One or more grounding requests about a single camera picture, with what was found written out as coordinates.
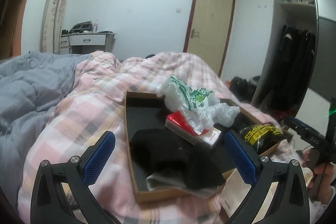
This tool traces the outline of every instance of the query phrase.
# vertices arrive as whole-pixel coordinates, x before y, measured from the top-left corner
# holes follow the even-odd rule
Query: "desk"
[[[112,44],[115,33],[71,33],[63,34],[60,39],[59,54],[90,53],[95,50],[112,52]]]

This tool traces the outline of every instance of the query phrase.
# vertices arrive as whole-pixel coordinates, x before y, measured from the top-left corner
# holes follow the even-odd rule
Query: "human hand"
[[[306,151],[303,155],[303,158],[305,160],[305,162],[302,165],[303,167],[306,166],[306,163],[309,160],[309,156],[310,156],[310,150]],[[327,205],[329,204],[333,195],[333,189],[331,188],[330,183],[335,172],[335,167],[330,163],[322,163],[316,166],[313,172],[315,175],[324,174],[322,176],[320,189],[317,194],[317,201],[320,201],[322,204]],[[312,188],[313,184],[314,183],[311,181],[308,185],[308,189]]]

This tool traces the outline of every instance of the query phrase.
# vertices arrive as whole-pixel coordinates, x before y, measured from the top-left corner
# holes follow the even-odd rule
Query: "desk drawer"
[[[70,47],[61,47],[61,49],[59,50],[60,55],[69,54],[69,53],[70,53]]]
[[[69,47],[68,37],[61,37],[60,43],[61,43],[61,48],[62,47]]]
[[[72,46],[85,46],[85,45],[105,45],[106,35],[73,35],[71,36]]]

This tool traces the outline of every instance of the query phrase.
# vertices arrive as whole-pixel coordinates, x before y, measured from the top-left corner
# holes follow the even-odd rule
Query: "white plastic bag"
[[[221,104],[213,91],[205,88],[193,90],[175,77],[167,78],[157,90],[157,95],[165,95],[166,107],[172,112],[180,111],[198,135],[204,129],[213,128],[217,122],[231,126],[240,112],[239,107]]]

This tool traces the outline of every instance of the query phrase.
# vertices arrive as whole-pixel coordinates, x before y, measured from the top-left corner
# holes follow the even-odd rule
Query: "door frame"
[[[226,38],[226,44],[225,44],[224,53],[223,53],[222,62],[221,62],[220,68],[219,68],[218,76],[221,75],[222,69],[223,69],[223,65],[224,65],[224,60],[225,60],[225,56],[226,56],[227,46],[228,46],[229,39],[230,39],[230,34],[231,34],[233,14],[234,14],[234,10],[235,10],[235,3],[236,3],[236,0],[232,0],[232,10],[231,10],[230,24],[229,24],[228,34],[227,34],[227,38]],[[191,4],[191,10],[190,10],[190,15],[189,15],[189,22],[188,22],[187,32],[186,32],[186,35],[185,35],[183,52],[187,52],[187,49],[188,49],[189,38],[190,38],[190,33],[191,33],[191,26],[193,24],[193,18],[194,18],[194,12],[195,12],[195,6],[196,6],[196,0],[193,0],[193,2]]]

